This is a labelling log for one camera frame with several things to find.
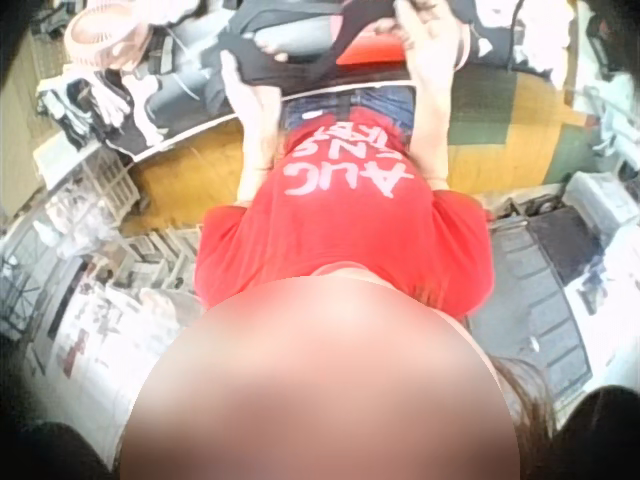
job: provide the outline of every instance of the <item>denim shorts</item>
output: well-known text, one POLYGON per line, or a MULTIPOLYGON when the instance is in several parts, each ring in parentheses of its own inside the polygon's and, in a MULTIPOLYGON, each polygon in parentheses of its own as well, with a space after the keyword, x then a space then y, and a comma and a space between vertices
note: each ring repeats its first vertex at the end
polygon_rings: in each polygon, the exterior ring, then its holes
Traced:
MULTIPOLYGON (((350 93, 348 104, 352 107, 366 107, 390 118, 394 125, 405 135, 411 137, 413 132, 413 112, 415 105, 414 92, 411 87, 390 85, 379 88, 358 88, 350 93)), ((341 99, 344 93, 321 93, 312 97, 290 100, 284 105, 282 112, 284 130, 290 132, 299 128, 310 118, 321 114, 337 115, 342 108, 341 99)))

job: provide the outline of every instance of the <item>t-shirt sleeve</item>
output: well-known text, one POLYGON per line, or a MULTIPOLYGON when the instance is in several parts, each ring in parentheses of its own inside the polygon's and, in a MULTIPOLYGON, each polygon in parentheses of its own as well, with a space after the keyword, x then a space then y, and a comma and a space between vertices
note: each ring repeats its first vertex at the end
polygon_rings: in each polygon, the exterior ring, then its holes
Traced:
POLYGON ((213 305, 210 292, 218 281, 220 262, 227 257, 238 226, 247 211, 244 207, 216 207, 207 212, 196 257, 194 288, 202 303, 213 305))
POLYGON ((442 282, 440 304, 434 307, 460 318, 493 291, 489 217, 476 200, 456 192, 434 192, 433 205, 442 282))

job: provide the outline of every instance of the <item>hand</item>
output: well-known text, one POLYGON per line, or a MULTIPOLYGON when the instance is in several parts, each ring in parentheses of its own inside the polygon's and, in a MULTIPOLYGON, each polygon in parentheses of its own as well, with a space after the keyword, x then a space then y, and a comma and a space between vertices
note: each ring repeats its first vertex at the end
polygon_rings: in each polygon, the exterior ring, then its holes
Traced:
MULTIPOLYGON (((263 48, 265 53, 273 53, 263 48)), ((287 54, 275 55, 280 62, 287 61, 287 54)), ((275 137, 278 133, 280 114, 282 113, 282 92, 278 87, 250 87, 240 78, 238 62, 231 52, 220 52, 222 80, 229 103, 238 115, 245 132, 245 138, 257 141, 275 137)))
POLYGON ((407 68, 416 88, 451 91, 461 40, 461 24, 446 0, 396 0, 396 18, 377 22, 378 33, 392 33, 404 43, 407 68))

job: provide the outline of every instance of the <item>red t-shirt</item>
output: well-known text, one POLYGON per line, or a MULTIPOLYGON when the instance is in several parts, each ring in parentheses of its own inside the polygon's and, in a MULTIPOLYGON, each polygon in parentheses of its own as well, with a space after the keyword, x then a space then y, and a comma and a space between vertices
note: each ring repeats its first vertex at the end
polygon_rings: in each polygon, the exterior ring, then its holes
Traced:
POLYGON ((207 213, 195 273, 205 306, 355 262, 453 317, 478 307, 493 286, 486 214, 466 195, 431 191, 400 138, 365 108, 291 134, 250 208, 207 213))

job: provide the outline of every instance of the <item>woman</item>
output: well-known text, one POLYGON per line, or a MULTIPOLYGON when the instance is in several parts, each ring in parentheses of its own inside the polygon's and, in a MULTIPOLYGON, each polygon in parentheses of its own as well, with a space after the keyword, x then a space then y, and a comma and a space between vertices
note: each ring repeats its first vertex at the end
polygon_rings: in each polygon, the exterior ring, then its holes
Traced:
POLYGON ((234 206, 204 221, 196 291, 207 307, 283 278, 338 275, 390 285, 455 318, 492 289, 482 207, 449 190, 447 135, 461 24, 446 2, 418 14, 398 3, 379 22, 406 46, 416 85, 361 89, 287 105, 284 158, 274 165, 281 93, 242 84, 223 52, 227 96, 244 127, 234 206))
POLYGON ((460 29, 446 2, 421 7, 399 0, 397 24, 377 25, 405 41, 415 120, 402 89, 356 91, 348 112, 296 102, 275 166, 280 92, 243 85, 223 55, 245 163, 237 204, 205 221, 196 283, 213 308, 147 379, 122 478, 532 471, 548 404, 452 318, 489 294, 492 265, 483 209, 446 181, 460 29))

